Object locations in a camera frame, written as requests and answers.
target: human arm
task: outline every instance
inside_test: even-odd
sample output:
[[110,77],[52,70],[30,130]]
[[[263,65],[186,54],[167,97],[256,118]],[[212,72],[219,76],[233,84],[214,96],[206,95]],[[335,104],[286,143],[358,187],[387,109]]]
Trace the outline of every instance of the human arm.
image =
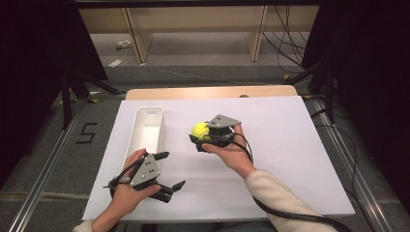
[[[146,153],[145,149],[138,150],[129,156],[124,164],[124,168],[139,160]],[[132,169],[124,174],[130,177]],[[158,185],[149,186],[143,190],[135,190],[130,185],[119,184],[114,192],[111,202],[107,208],[94,220],[84,221],[76,226],[73,232],[92,231],[103,232],[111,229],[123,216],[131,213],[139,202],[146,197],[158,192],[161,189]]]
[[[234,131],[244,135],[240,125],[235,126]],[[235,135],[235,142],[247,147],[246,140],[240,135]],[[238,173],[245,180],[250,193],[264,205],[287,213],[321,217],[274,175],[263,170],[257,170],[249,160],[246,152],[240,147],[231,143],[224,148],[212,144],[203,144],[202,148],[207,152],[218,155],[226,166]],[[321,223],[267,215],[278,231],[336,231],[332,226]]]

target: gray carpet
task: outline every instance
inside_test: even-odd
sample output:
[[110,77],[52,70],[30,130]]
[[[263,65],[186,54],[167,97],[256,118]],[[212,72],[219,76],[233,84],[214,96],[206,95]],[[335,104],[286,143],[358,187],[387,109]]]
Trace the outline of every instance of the gray carpet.
[[[297,72],[295,67],[285,67],[292,72]],[[162,71],[174,72],[183,76],[199,76],[209,79],[229,79],[241,82],[258,82],[266,84],[281,84],[286,73],[279,67],[160,67]],[[183,78],[175,74],[159,72],[155,67],[137,68],[106,68],[109,84],[122,90],[132,88],[154,87],[185,87],[185,86],[221,86],[221,85],[255,85],[238,84],[220,80],[203,80],[199,78]],[[88,85],[90,90],[100,90]],[[306,83],[297,85],[300,93],[306,92]],[[306,101],[310,114],[316,109],[313,101]],[[94,184],[94,179],[100,168],[105,145],[110,136],[112,126],[120,105],[121,99],[100,99],[97,103],[87,103],[80,112],[73,128],[66,148],[59,159],[57,166],[50,177],[34,214],[27,224],[26,231],[71,231],[81,223],[83,210],[87,203]],[[356,148],[358,154],[358,167],[365,176],[371,190],[379,200],[386,217],[391,222],[394,231],[410,231],[410,217],[403,210],[392,190],[380,174],[377,166],[369,158],[366,147],[361,137],[355,130],[353,123],[346,119],[342,105],[335,110],[337,126],[346,131],[352,138],[343,135],[350,151]],[[33,141],[31,155],[21,159],[15,172],[1,189],[0,198],[0,231],[7,231],[25,194],[31,189],[42,167],[56,142],[62,127],[63,109],[57,99],[53,105],[54,114],[45,120],[38,136]],[[313,119],[315,125],[320,125],[320,116]],[[81,144],[80,141],[89,139],[89,136],[80,135],[86,123],[93,123],[87,127],[88,132],[94,132],[91,143]],[[325,128],[318,128],[324,146],[335,167],[338,177],[345,187],[351,189],[351,180],[344,165],[340,161],[335,145],[331,141]],[[353,217],[337,218],[352,231],[370,231],[364,215],[361,213],[358,202],[353,205],[356,215]]]

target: gray mount plate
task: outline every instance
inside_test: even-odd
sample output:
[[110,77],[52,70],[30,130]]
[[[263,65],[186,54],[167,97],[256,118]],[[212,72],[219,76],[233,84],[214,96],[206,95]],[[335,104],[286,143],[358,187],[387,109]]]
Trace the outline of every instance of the gray mount plate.
[[241,121],[223,116],[221,114],[217,115],[213,120],[208,123],[209,128],[227,128],[233,127],[235,125],[241,124]]

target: metal frame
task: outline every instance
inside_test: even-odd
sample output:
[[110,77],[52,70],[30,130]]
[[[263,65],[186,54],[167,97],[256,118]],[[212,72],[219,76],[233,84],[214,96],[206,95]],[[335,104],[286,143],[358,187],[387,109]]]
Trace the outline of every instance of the metal frame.
[[[325,107],[322,101],[315,101],[314,106],[317,110],[320,110]],[[321,114],[321,120],[325,126],[332,126],[329,118],[324,114]],[[339,131],[327,129],[329,136],[334,142],[337,152],[340,155],[341,161],[343,162],[346,170],[351,178],[353,178],[354,172],[354,156],[349,152],[344,143]],[[391,225],[386,219],[386,214],[383,212],[383,209],[376,200],[376,197],[371,192],[362,172],[358,166],[355,167],[355,187],[360,198],[363,200],[363,204],[366,207],[367,215],[369,216],[372,225],[376,231],[393,231]]]
[[12,223],[12,226],[9,231],[24,231],[28,220],[33,215],[33,212],[39,202],[40,196],[50,178],[54,167],[57,164],[58,160],[63,153],[64,147],[68,141],[68,138],[71,135],[72,129],[76,123],[79,113],[81,112],[84,105],[87,103],[87,100],[78,100],[75,104],[75,109],[73,111],[73,119],[68,124],[68,126],[61,132],[60,137],[58,138],[56,144],[54,145],[53,150],[51,151],[48,160],[46,161],[42,172],[37,178],[36,183],[30,190],[27,195],[27,198],[24,200],[20,209],[18,210],[15,219]]

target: wrist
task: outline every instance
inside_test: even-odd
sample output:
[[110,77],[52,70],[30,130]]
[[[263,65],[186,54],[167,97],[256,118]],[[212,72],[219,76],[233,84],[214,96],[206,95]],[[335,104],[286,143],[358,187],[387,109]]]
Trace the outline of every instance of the wrist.
[[124,215],[117,211],[115,207],[109,205],[96,219],[92,222],[93,232],[110,230]]

